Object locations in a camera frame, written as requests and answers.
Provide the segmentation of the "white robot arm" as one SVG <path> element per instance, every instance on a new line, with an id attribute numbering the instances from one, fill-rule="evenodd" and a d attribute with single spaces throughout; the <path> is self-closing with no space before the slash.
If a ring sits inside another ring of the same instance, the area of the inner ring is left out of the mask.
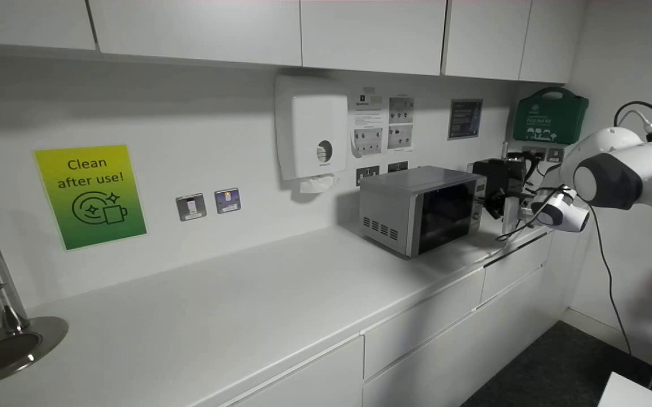
<path id="1" fill-rule="evenodd" d="M 498 184 L 488 195 L 488 209 L 507 198 L 528 200 L 528 225 L 580 234 L 591 209 L 629 211 L 637 204 L 652 209 L 652 105 L 628 102 L 614 114 L 614 124 L 589 137 L 569 159 L 553 165 L 536 189 Z"/>

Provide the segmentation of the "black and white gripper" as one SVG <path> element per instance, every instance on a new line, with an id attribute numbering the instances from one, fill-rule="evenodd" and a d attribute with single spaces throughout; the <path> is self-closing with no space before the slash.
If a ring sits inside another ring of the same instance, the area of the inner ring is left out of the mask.
<path id="1" fill-rule="evenodd" d="M 507 192 L 498 189 L 484 200 L 484 209 L 494 220 L 505 215 Z M 548 226 L 553 232 L 583 234 L 591 212 L 580 204 L 577 191 L 561 176 L 559 165 L 540 163 L 523 185 L 516 206 L 516 225 L 507 229 L 510 236 Z"/>

